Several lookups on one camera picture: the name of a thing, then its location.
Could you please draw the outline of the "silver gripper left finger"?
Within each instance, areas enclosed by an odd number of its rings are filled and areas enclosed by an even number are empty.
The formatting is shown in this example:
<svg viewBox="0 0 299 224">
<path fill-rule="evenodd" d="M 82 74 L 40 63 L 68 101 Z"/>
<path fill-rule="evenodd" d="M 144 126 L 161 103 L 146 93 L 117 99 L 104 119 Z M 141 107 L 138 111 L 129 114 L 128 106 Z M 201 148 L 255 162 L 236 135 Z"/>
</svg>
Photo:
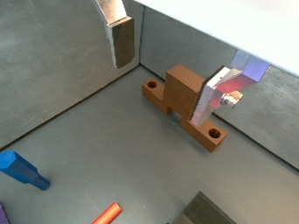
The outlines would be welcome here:
<svg viewBox="0 0 299 224">
<path fill-rule="evenodd" d="M 92 0 L 105 25 L 112 62 L 124 67 L 134 58 L 134 20 L 126 15 L 122 0 Z"/>
</svg>

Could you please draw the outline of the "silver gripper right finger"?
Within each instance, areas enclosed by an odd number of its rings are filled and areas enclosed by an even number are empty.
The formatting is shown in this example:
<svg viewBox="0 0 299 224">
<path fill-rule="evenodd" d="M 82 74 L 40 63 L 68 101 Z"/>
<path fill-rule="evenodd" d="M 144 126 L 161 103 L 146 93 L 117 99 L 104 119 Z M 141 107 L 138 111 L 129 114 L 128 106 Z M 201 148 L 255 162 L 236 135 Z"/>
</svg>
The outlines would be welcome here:
<svg viewBox="0 0 299 224">
<path fill-rule="evenodd" d="M 268 68 L 265 61 L 237 50 L 231 66 L 221 66 L 201 84 L 190 123 L 200 126 L 220 105 L 233 108 L 243 97 L 239 90 L 257 83 Z"/>
</svg>

